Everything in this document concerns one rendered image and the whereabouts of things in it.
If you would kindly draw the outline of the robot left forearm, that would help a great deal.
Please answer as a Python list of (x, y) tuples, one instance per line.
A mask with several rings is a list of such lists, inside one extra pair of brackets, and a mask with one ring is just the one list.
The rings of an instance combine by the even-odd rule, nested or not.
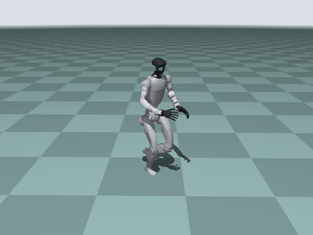
[[(174, 92), (174, 94), (175, 94), (175, 92)], [(175, 96), (171, 99), (171, 101), (172, 101), (172, 103), (173, 103), (173, 105), (174, 105), (176, 111), (179, 112), (179, 111), (178, 111), (178, 108), (176, 108), (177, 105), (180, 106), (176, 94), (175, 94)]]

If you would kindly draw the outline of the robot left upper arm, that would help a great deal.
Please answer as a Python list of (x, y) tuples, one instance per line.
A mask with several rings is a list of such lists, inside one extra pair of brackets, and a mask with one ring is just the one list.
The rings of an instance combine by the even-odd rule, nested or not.
[(166, 82), (166, 88), (168, 90), (168, 97), (169, 98), (173, 98), (175, 96), (174, 92), (173, 92), (173, 86), (172, 86), (172, 82), (171, 82), (171, 76), (169, 75), (165, 75), (167, 78), (167, 82)]

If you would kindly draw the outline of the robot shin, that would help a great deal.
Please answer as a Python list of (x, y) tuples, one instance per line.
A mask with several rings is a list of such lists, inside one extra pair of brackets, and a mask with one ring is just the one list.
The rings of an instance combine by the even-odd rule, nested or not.
[[(163, 149), (163, 145), (164, 145), (165, 143), (163, 143), (163, 144), (158, 144), (158, 147), (159, 147), (159, 152), (158, 153), (169, 153), (169, 152), (172, 152), (172, 151), (168, 151), (168, 152), (166, 152), (164, 149)], [(149, 149), (147, 149), (146, 151), (148, 151)]]
[(153, 162), (156, 160), (158, 153), (154, 154), (154, 151), (151, 147), (149, 147), (149, 150), (147, 152), (147, 163), (146, 168), (151, 167)]

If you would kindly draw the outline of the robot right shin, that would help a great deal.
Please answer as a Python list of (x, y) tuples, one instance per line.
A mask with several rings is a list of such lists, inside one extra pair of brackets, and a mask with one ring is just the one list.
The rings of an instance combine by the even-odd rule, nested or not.
[(147, 163), (146, 168), (151, 167), (153, 162), (156, 160), (158, 153), (154, 154), (154, 151), (151, 147), (149, 147), (149, 150), (147, 152)]

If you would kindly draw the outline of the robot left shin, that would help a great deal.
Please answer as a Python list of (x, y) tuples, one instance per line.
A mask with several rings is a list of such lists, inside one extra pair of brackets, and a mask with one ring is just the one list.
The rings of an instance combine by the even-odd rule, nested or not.
[[(163, 144), (158, 144), (158, 147), (159, 147), (159, 152), (158, 153), (169, 153), (169, 152), (172, 152), (172, 151), (168, 151), (168, 152), (166, 152), (164, 149), (163, 149), (163, 145), (164, 145), (165, 143), (163, 143)], [(149, 149), (147, 149), (146, 151), (148, 151)]]

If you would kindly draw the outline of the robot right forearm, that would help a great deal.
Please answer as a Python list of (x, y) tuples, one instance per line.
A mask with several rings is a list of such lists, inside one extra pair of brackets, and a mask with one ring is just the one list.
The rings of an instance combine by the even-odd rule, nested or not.
[(148, 103), (146, 100), (141, 100), (141, 105), (147, 110), (153, 113), (154, 115), (161, 115), (162, 110), (158, 110), (154, 106), (152, 106), (150, 103)]

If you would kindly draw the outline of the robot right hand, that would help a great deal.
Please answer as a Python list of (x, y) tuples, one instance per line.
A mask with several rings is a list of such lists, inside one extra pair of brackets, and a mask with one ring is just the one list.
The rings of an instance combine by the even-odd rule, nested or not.
[[(161, 109), (160, 109), (161, 110)], [(173, 112), (173, 111), (171, 111), (171, 110), (175, 110), (175, 109), (169, 109), (169, 110), (162, 110), (161, 111), (161, 115), (159, 115), (159, 116), (165, 116), (166, 118), (169, 118), (169, 119), (172, 119), (172, 120), (174, 120), (174, 121), (176, 121), (175, 119), (173, 119), (173, 118), (176, 118), (177, 119), (177, 117), (178, 117), (178, 115), (176, 115), (176, 114), (179, 114), (179, 113), (177, 113), (177, 112)], [(176, 113), (176, 114), (172, 114), (172, 113)], [(174, 115), (174, 116), (177, 116), (177, 117), (174, 117), (174, 116), (172, 116), (172, 115)], [(171, 118), (171, 117), (173, 117), (173, 118)]]

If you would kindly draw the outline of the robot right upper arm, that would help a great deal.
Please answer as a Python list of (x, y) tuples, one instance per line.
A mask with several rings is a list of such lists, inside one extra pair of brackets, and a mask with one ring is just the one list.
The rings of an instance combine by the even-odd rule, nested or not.
[(150, 79), (146, 79), (146, 80), (141, 82), (140, 105), (141, 105), (141, 100), (143, 100), (143, 99), (145, 100), (145, 98), (147, 97), (148, 89), (150, 88), (150, 86), (151, 86), (151, 80)]

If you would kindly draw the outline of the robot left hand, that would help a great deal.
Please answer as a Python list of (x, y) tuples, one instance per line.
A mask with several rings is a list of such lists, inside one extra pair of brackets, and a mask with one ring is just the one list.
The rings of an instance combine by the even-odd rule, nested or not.
[(179, 112), (183, 112), (186, 115), (187, 119), (189, 118), (189, 114), (188, 114), (186, 109), (184, 109), (183, 107), (181, 107), (179, 105), (177, 105), (176, 108), (178, 108)]

